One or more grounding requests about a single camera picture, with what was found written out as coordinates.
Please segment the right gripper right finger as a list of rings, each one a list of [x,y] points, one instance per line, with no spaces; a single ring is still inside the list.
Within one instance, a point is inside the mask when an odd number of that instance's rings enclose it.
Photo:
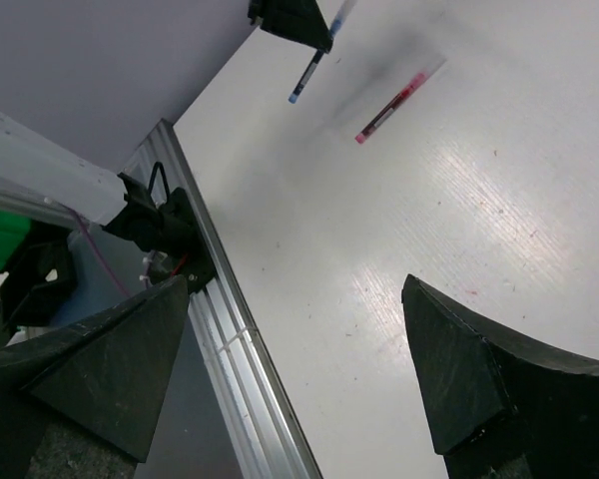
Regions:
[[[451,478],[599,478],[599,360],[409,275],[401,301],[434,452]]]

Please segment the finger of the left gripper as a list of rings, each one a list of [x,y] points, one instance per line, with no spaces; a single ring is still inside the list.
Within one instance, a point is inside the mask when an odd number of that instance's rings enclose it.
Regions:
[[[263,31],[328,53],[332,35],[315,0],[251,0],[248,18]]]

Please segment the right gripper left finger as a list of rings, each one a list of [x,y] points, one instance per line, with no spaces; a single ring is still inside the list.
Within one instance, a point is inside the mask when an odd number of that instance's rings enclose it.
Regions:
[[[0,478],[131,478],[147,460],[189,294],[173,277],[0,348]]]

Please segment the blue pen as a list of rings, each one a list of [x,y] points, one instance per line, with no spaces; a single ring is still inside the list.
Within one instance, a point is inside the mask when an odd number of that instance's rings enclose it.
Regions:
[[[346,18],[349,16],[351,10],[354,8],[356,3],[357,3],[357,0],[345,0],[341,4],[339,10],[337,11],[337,13],[336,13],[335,17],[333,18],[333,21],[331,22],[330,27],[329,27],[329,34],[330,34],[331,38],[334,38],[336,36],[336,34],[341,29],[341,26],[345,22]],[[301,92],[303,91],[303,89],[305,88],[306,84],[308,83],[310,77],[314,73],[314,71],[315,71],[317,65],[319,64],[320,60],[322,59],[323,55],[324,55],[323,51],[316,51],[314,53],[314,55],[312,56],[308,65],[306,66],[304,72],[302,73],[301,77],[299,78],[296,86],[294,87],[292,93],[289,96],[290,103],[295,104],[297,102]]]

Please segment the red pen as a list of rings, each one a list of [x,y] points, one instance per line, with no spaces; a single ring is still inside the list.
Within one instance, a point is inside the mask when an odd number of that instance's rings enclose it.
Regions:
[[[400,91],[364,126],[354,137],[355,141],[362,145],[376,130],[392,115],[400,106],[408,100],[425,82],[434,75],[446,62],[445,56],[440,56],[428,62],[425,66],[400,89]]]

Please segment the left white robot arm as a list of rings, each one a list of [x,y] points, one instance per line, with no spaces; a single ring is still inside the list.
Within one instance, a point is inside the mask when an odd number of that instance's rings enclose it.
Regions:
[[[328,25],[318,1],[248,3],[252,25],[320,54],[332,49],[344,17],[339,13]],[[103,227],[144,201],[133,198],[131,180],[90,163],[1,111],[0,181]]]

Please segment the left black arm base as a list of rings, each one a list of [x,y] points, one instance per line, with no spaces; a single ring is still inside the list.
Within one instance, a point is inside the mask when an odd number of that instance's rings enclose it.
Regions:
[[[126,204],[103,230],[133,242],[148,255],[141,275],[145,285],[179,275],[186,280],[188,293],[201,291],[215,277],[216,267],[186,191],[169,188],[160,162],[145,185],[124,173],[119,178]]]

